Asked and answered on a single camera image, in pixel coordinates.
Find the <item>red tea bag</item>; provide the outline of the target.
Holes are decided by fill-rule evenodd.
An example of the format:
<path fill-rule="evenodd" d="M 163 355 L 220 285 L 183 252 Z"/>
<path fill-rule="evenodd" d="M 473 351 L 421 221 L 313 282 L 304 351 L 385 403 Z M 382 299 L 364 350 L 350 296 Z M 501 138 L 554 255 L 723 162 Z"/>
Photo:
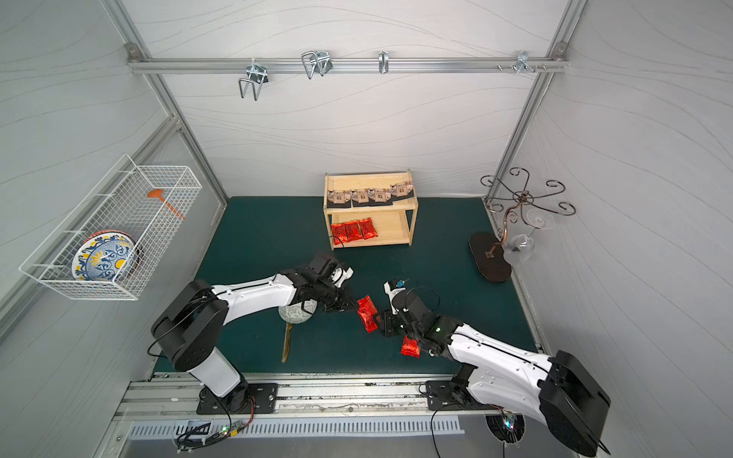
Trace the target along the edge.
<path fill-rule="evenodd" d="M 378 232 L 371 218 L 358 221 L 359 230 L 363 240 L 370 240 L 378 237 Z"/>
<path fill-rule="evenodd" d="M 421 349 L 418 341 L 405 336 L 402 341 L 400 353 L 404 356 L 419 359 L 421 357 Z"/>
<path fill-rule="evenodd" d="M 331 225 L 331 237 L 335 246 L 344 246 L 349 242 L 349 236 L 347 236 L 347 230 L 343 223 Z"/>
<path fill-rule="evenodd" d="M 357 240 L 362 240 L 364 238 L 359 221 L 348 221 L 343 224 L 343 229 L 345 231 L 347 242 L 357 242 Z"/>
<path fill-rule="evenodd" d="M 374 317 L 378 314 L 378 311 L 371 297 L 366 296 L 358 300 L 357 305 L 357 312 L 366 332 L 371 333 L 377 330 L 378 324 L 376 324 Z"/>

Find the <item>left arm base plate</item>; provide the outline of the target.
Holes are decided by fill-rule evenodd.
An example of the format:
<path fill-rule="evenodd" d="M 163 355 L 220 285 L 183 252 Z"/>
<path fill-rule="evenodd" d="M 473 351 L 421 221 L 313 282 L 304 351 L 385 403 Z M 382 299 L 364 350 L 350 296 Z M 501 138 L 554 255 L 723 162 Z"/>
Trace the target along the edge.
<path fill-rule="evenodd" d="M 229 394 L 218 397 L 208 387 L 200 391 L 198 415 L 271 414 L 275 411 L 278 384 L 238 385 Z"/>

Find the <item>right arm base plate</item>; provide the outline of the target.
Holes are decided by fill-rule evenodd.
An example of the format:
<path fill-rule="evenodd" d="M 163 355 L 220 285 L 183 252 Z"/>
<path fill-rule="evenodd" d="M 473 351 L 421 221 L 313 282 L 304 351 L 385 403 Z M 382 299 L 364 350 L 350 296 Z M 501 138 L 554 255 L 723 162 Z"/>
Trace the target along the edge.
<path fill-rule="evenodd" d="M 427 381 L 419 387 L 419 392 L 427 399 L 429 411 L 496 410 L 493 405 L 473 399 L 465 387 L 447 380 Z"/>

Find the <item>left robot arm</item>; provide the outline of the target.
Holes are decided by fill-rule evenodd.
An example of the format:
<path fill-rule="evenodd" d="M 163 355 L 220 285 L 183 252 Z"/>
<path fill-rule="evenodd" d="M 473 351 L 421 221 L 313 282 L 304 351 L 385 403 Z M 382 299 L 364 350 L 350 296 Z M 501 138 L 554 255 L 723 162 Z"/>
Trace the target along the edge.
<path fill-rule="evenodd" d="M 308 301 L 328 311 L 353 309 L 356 303 L 345 288 L 352 276 L 350 267 L 337 265 L 319 273 L 306 266 L 242 284 L 189 282 L 154 321 L 151 334 L 176 370 L 189 373 L 221 399 L 246 389 L 242 374 L 217 349 L 225 326 L 267 309 L 301 307 Z"/>

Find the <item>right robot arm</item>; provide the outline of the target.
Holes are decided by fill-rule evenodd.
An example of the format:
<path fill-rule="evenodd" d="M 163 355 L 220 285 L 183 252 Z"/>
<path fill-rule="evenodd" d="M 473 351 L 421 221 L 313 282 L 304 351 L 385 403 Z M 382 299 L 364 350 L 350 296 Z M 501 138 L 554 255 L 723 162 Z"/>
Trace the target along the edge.
<path fill-rule="evenodd" d="M 379 322 L 385 335 L 404 336 L 421 353 L 460 365 L 442 393 L 444 402 L 533 418 L 582 456 L 608 452 L 601 436 L 610 396 L 573 354 L 514 347 L 430 309 L 408 288 L 386 284 L 385 292 L 389 309 Z"/>

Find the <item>floral tea bag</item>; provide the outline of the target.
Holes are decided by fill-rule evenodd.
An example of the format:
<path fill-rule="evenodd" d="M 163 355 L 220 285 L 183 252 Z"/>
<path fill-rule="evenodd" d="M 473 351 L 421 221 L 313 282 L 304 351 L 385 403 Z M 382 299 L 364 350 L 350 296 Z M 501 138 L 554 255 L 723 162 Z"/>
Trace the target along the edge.
<path fill-rule="evenodd" d="M 326 207 L 327 208 L 351 208 L 351 192 L 345 191 L 334 191 L 329 190 L 326 192 Z"/>
<path fill-rule="evenodd" d="M 402 181 L 391 185 L 391 200 L 398 202 L 398 200 L 408 200 L 414 197 L 414 185 L 412 181 Z"/>
<path fill-rule="evenodd" d="M 368 189 L 368 203 L 371 206 L 385 206 L 392 204 L 391 190 L 387 188 Z"/>
<path fill-rule="evenodd" d="M 353 207 L 370 206 L 370 195 L 368 189 L 356 189 L 350 192 L 351 204 Z"/>

